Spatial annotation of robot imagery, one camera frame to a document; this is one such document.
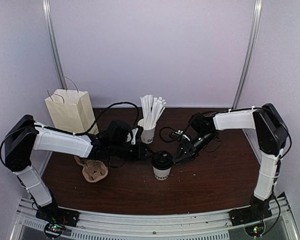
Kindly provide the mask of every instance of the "black cup lid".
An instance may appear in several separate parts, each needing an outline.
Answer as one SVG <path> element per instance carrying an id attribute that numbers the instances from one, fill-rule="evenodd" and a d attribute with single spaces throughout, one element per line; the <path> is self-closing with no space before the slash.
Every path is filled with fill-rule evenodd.
<path id="1" fill-rule="evenodd" d="M 152 165 L 159 170 L 167 170 L 172 167 L 173 156 L 168 151 L 157 151 L 152 157 Z"/>

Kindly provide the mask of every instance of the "paper bag handle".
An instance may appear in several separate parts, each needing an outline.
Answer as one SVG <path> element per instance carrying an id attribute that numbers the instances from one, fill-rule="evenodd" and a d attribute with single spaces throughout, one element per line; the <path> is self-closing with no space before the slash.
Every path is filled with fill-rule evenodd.
<path id="1" fill-rule="evenodd" d="M 49 97 L 51 98 L 51 100 L 52 100 L 52 102 L 53 102 L 54 100 L 52 99 L 52 97 L 51 97 L 51 95 L 50 95 L 50 93 L 49 93 L 49 90 L 47 90 L 46 92 L 48 93 Z M 57 96 L 61 97 L 62 100 L 63 100 L 63 103 L 65 103 L 65 99 L 64 99 L 63 96 L 61 96 L 61 95 L 59 95 L 59 94 L 56 94 L 56 93 L 54 93 L 53 95 L 57 95 Z"/>
<path id="2" fill-rule="evenodd" d="M 73 85 L 75 86 L 76 91 L 79 93 L 78 87 L 77 87 L 77 85 L 75 84 L 75 82 L 72 81 L 72 80 L 71 80 L 70 78 L 68 78 L 67 76 L 64 76 L 64 77 L 63 77 L 65 90 L 68 91 L 68 87 L 67 87 L 67 84 L 66 84 L 66 79 L 68 79 L 70 82 L 73 83 Z"/>

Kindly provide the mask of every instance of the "metal frame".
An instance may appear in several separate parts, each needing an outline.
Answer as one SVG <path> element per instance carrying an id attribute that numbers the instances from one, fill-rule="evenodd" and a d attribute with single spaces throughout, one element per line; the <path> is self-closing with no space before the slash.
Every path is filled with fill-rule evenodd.
<path id="1" fill-rule="evenodd" d="M 260 19 L 261 19 L 261 10 L 262 10 L 262 0 L 255 0 L 254 4 L 254 12 L 253 12 L 253 18 L 251 23 L 251 30 L 250 30 L 250 38 L 248 42 L 248 48 L 246 50 L 246 55 L 243 63 L 243 68 L 241 72 L 240 82 L 238 85 L 238 89 L 235 94 L 234 102 L 232 105 L 233 109 L 236 109 L 239 104 L 239 100 L 241 98 L 247 77 L 249 68 L 251 65 L 251 59 L 253 56 L 253 51 L 256 45 L 256 40 L 258 36 L 259 26 L 260 26 Z"/>
<path id="2" fill-rule="evenodd" d="M 287 199 L 281 197 L 278 202 L 284 219 L 282 223 L 289 239 L 299 240 Z M 36 218 L 36 210 L 32 208 L 32 203 L 32 200 L 22 198 L 10 231 L 10 240 L 19 240 L 23 226 L 40 231 L 46 224 L 44 220 Z M 270 209 L 273 216 L 267 220 L 278 216 L 279 209 L 274 200 L 270 202 Z M 76 240 L 200 240 L 205 239 L 205 236 L 222 235 L 225 237 L 219 239 L 226 240 L 229 239 L 229 230 L 244 227 L 232 226 L 229 211 L 230 209 L 175 215 L 120 215 L 79 210 L 77 227 L 67 227 L 64 237 Z"/>
<path id="3" fill-rule="evenodd" d="M 49 32 L 56 73 L 58 75 L 61 87 L 63 89 L 66 89 L 67 86 L 64 81 L 64 72 L 63 72 L 62 66 L 61 66 L 61 61 L 60 61 L 60 57 L 59 57 L 59 53 L 58 53 L 56 36 L 55 36 L 55 31 L 54 31 L 54 25 L 52 22 L 50 0 L 42 0 L 42 4 L 43 4 L 44 17 L 45 17 L 46 25 L 47 25 L 48 32 Z"/>

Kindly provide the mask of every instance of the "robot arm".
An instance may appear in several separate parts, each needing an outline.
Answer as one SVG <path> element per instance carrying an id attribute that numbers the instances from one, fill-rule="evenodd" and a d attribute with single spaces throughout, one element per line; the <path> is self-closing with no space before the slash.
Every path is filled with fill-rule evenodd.
<path id="1" fill-rule="evenodd" d="M 219 136 L 219 131 L 228 129 L 256 130 L 262 156 L 258 181 L 251 197 L 250 209 L 245 213 L 241 210 L 238 214 L 234 211 L 232 219 L 239 220 L 233 221 L 232 224 L 260 220 L 262 216 L 269 217 L 271 213 L 266 210 L 273 193 L 273 186 L 279 176 L 281 158 L 288 137 L 288 128 L 276 108 L 268 103 L 262 107 L 244 110 L 229 110 L 228 112 L 214 112 L 205 115 L 197 113 L 190 118 L 189 124 L 198 135 L 192 140 L 188 137 L 182 138 L 174 158 L 175 164 L 195 159 L 201 149 Z"/>
<path id="2" fill-rule="evenodd" d="M 81 158 L 101 160 L 111 156 L 125 161 L 144 160 L 151 157 L 151 150 L 129 136 L 139 138 L 142 130 L 131 127 L 120 120 L 112 121 L 107 130 L 93 134 L 69 133 L 35 122 L 31 115 L 25 115 L 11 129 L 4 140 L 5 166 L 20 180 L 33 197 L 37 217 L 48 222 L 75 226 L 78 212 L 59 208 L 52 193 L 32 166 L 32 150 L 45 150 L 76 155 Z"/>

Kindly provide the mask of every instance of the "white straw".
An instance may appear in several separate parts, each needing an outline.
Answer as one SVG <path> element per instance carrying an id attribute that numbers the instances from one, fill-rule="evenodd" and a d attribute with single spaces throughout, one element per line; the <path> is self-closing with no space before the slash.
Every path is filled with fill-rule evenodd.
<path id="1" fill-rule="evenodd" d="M 166 100 L 161 96 L 154 97 L 150 94 L 140 97 L 140 100 L 143 114 L 143 127 L 146 130 L 153 129 L 165 110 L 164 105 L 166 104 Z"/>

